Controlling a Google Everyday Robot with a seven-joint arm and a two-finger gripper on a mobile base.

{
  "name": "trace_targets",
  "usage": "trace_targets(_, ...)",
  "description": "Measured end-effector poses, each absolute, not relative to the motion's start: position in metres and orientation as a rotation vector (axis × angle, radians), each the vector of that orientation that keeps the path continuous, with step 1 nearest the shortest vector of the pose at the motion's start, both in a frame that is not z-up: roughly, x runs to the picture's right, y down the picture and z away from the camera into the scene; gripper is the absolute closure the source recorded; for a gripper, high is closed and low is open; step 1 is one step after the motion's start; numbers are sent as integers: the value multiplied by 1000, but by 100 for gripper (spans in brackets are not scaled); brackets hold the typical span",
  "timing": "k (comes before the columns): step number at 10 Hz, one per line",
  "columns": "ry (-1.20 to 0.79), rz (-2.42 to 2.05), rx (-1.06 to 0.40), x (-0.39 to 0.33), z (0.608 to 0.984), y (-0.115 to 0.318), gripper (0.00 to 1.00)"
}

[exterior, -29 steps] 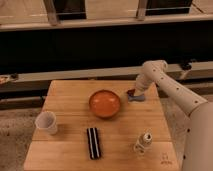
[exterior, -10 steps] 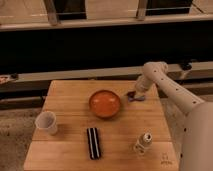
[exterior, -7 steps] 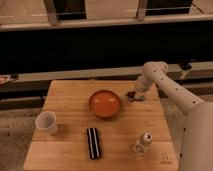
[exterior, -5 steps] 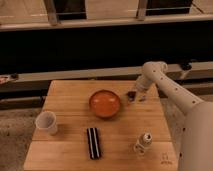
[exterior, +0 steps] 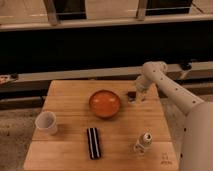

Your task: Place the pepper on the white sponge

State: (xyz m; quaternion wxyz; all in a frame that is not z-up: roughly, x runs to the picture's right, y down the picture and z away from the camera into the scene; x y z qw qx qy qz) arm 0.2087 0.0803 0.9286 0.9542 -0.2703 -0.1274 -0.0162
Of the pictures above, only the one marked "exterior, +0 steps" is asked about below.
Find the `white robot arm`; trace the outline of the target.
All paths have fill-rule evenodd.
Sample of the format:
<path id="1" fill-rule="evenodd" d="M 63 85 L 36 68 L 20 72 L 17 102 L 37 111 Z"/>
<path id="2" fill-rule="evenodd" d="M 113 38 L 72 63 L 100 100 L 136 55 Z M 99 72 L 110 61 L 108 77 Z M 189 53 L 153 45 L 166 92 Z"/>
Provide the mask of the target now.
<path id="1" fill-rule="evenodd" d="M 163 61 L 146 62 L 135 80 L 139 92 L 156 84 L 186 116 L 179 171 L 213 171 L 213 102 L 204 101 L 170 79 Z"/>

